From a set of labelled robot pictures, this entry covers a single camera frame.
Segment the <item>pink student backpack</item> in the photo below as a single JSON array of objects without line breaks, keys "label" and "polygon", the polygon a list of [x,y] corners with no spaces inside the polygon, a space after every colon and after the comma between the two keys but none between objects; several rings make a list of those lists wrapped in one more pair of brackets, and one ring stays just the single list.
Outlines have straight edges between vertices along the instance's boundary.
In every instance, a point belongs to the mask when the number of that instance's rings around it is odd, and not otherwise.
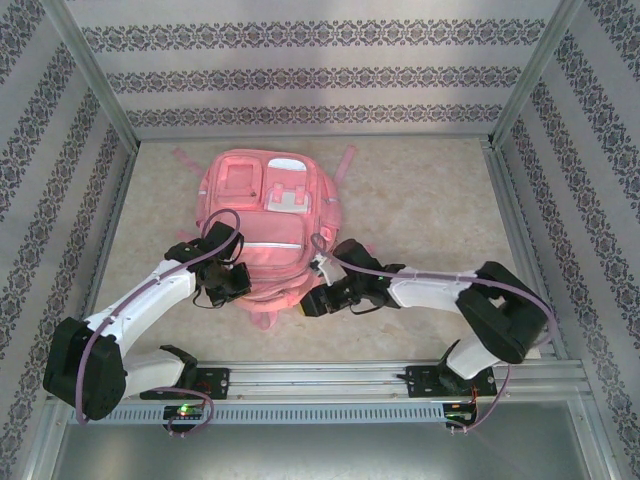
[{"label": "pink student backpack", "polygon": [[201,177],[198,229],[207,233],[220,221],[237,227],[244,238],[239,260],[247,266],[252,286],[236,303],[259,328],[271,328],[280,311],[297,305],[325,279],[311,267],[317,255],[311,237],[320,234],[328,248],[336,243],[342,222],[338,187],[355,152],[347,147],[335,174],[329,175],[297,153],[233,149],[204,168],[174,149],[174,157]]}]

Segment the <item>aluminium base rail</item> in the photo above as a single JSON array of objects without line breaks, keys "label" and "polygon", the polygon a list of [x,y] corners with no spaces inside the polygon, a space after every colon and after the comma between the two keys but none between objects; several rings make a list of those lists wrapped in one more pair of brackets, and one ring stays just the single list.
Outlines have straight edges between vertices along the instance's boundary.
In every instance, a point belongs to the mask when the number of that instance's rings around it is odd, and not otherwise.
[{"label": "aluminium base rail", "polygon": [[[222,401],[349,400],[470,402],[469,398],[410,398],[405,384],[396,378],[409,365],[433,362],[352,363],[203,363],[201,368],[230,370],[227,398]],[[591,387],[578,361],[534,359],[494,372],[497,394],[511,399],[564,399],[589,394]],[[486,402],[496,397],[478,397]]]}]

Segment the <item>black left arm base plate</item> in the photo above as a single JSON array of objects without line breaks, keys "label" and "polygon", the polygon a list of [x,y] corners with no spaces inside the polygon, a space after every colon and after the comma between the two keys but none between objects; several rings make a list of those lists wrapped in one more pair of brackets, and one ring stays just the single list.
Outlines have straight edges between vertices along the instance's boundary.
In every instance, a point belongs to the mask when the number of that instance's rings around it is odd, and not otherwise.
[{"label": "black left arm base plate", "polygon": [[212,400],[225,400],[229,389],[230,370],[226,368],[192,368],[183,374],[174,388],[190,390],[190,393],[148,390],[140,394],[142,400],[201,400],[193,391],[205,394]]}]

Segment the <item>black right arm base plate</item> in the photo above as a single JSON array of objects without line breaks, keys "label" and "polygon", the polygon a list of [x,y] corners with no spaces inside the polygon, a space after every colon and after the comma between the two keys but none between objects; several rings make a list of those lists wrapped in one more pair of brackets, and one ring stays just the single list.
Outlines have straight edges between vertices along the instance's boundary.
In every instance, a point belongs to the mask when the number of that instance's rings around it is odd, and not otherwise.
[{"label": "black right arm base plate", "polygon": [[492,368],[481,370],[465,380],[446,367],[436,365],[409,365],[396,375],[410,398],[464,399],[494,397],[498,388]]}]

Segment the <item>aluminium frame post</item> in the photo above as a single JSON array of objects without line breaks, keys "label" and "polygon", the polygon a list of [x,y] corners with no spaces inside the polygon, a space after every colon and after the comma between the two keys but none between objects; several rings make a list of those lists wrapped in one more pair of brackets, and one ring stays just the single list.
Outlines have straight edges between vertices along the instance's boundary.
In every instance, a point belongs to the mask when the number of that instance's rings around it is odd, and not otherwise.
[{"label": "aluminium frame post", "polygon": [[129,153],[140,140],[65,0],[39,0]]},{"label": "aluminium frame post", "polygon": [[555,49],[565,35],[584,0],[559,0],[559,3],[541,34],[515,88],[506,101],[497,123],[489,135],[493,149],[500,147],[508,136],[521,110],[551,60]]}]

